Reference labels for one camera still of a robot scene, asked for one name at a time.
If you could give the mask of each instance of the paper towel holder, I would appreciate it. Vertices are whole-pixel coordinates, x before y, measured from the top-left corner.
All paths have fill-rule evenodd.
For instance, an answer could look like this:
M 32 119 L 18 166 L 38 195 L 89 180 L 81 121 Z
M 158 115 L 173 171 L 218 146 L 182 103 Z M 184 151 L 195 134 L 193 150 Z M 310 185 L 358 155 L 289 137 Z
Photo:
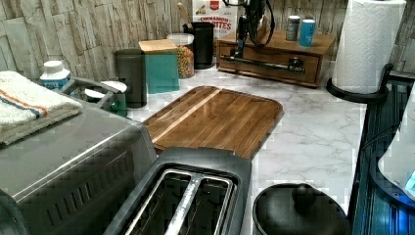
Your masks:
M 327 91 L 336 96 L 340 99 L 351 101 L 354 103 L 362 103 L 362 104 L 380 104 L 384 103 L 389 94 L 389 89 L 387 87 L 387 82 L 390 77 L 391 70 L 393 69 L 393 64 L 388 63 L 384 66 L 384 70 L 382 72 L 382 81 L 379 87 L 379 90 L 375 93 L 370 94 L 359 94 L 353 93 L 349 91 L 345 91 L 337 86 L 335 86 L 332 82 L 332 78 L 327 81 L 326 89 Z

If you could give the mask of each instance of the blue cup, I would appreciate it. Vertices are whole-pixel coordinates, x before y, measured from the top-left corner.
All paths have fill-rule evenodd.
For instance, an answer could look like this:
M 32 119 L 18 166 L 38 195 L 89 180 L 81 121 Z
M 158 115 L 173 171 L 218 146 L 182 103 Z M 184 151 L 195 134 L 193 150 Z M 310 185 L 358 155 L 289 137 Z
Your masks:
M 312 35 L 315 29 L 315 20 L 303 20 L 300 32 L 299 45 L 303 47 L 310 47 L 312 44 Z

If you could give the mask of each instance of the dish towel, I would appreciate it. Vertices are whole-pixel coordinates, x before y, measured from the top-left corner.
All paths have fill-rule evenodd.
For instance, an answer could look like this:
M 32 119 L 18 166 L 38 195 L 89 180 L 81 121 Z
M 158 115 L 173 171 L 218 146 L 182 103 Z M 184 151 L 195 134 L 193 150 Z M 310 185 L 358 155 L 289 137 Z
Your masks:
M 0 144 L 9 145 L 81 109 L 78 102 L 15 71 L 0 71 Z

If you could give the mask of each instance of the wood panel backsplash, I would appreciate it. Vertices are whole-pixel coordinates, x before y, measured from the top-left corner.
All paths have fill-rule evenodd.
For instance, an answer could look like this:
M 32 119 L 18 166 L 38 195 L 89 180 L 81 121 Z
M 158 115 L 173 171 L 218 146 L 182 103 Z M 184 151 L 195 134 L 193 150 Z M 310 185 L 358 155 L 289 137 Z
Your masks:
M 61 60 L 72 74 L 116 77 L 114 51 L 181 31 L 180 0 L 0 0 L 0 71 L 36 78 Z M 181 0 L 188 12 L 192 0 Z M 289 15 L 316 19 L 316 30 L 340 38 L 347 0 L 270 0 L 277 28 Z M 407 1 L 391 61 L 415 72 L 413 1 Z

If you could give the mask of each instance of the marble countertop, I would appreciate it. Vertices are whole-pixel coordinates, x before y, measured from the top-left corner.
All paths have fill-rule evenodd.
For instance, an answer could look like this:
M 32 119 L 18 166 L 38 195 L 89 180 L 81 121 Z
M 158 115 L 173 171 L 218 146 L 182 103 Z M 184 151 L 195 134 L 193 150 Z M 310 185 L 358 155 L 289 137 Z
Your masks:
M 209 85 L 276 100 L 284 116 L 253 158 L 250 195 L 242 235 L 252 234 L 252 206 L 265 188 L 305 182 L 332 197 L 347 212 L 366 105 L 332 96 L 326 78 L 317 89 L 217 71 L 196 70 L 180 79 L 180 90 L 148 95 L 147 106 L 129 110 L 144 121 L 188 90 Z

